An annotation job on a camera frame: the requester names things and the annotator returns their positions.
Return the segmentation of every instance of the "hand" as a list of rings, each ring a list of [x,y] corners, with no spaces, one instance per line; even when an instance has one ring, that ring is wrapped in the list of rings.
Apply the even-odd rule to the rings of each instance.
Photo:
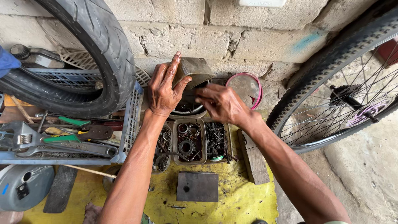
[[[221,123],[241,126],[249,118],[258,116],[250,110],[231,87],[208,84],[196,90],[195,101],[201,103],[211,118]]]
[[[177,51],[171,63],[156,65],[152,78],[148,83],[149,108],[153,114],[168,117],[181,100],[182,91],[192,78],[187,76],[172,89],[172,82],[181,60]]]

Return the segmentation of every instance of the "pliers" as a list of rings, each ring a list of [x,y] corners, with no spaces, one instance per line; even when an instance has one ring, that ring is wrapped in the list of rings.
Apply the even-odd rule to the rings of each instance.
[[[68,124],[75,125],[77,127],[84,128],[88,130],[88,132],[76,135],[67,135],[67,136],[59,136],[59,137],[49,137],[44,138],[44,143],[53,143],[53,142],[63,142],[63,141],[85,141],[85,140],[108,140],[112,137],[113,130],[111,127],[103,126],[103,125],[92,125],[91,121],[82,121],[75,120],[66,117],[58,117],[59,120],[66,122]]]

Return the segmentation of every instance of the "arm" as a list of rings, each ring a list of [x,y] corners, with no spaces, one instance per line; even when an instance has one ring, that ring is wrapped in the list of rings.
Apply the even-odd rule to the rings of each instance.
[[[231,88],[209,84],[198,90],[197,95],[196,101],[203,104],[213,119],[237,125],[256,143],[276,180],[306,223],[351,223],[333,192]]]
[[[185,77],[172,90],[181,53],[171,64],[157,65],[148,83],[149,109],[141,129],[122,165],[102,208],[99,223],[140,223],[148,194],[155,146],[163,124],[181,100],[191,77]]]

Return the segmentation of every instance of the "bicycle wheel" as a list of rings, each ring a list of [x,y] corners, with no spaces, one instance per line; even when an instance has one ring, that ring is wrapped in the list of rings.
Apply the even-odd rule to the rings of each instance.
[[[101,73],[103,88],[90,91],[69,88],[13,69],[0,79],[0,89],[40,108],[80,118],[120,110],[134,87],[134,57],[123,29],[106,3],[103,0],[36,1],[90,53]]]
[[[303,65],[267,125],[296,153],[304,153],[393,112],[398,107],[398,47],[383,63],[376,52],[397,35],[397,2],[373,5]]]

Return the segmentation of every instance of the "forearm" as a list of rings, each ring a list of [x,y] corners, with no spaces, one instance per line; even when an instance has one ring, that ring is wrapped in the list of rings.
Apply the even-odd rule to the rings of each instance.
[[[108,193],[99,223],[141,221],[155,147],[166,118],[145,111],[141,129]]]
[[[276,180],[307,223],[344,221],[348,214],[331,190],[256,113],[241,128],[265,157]]]

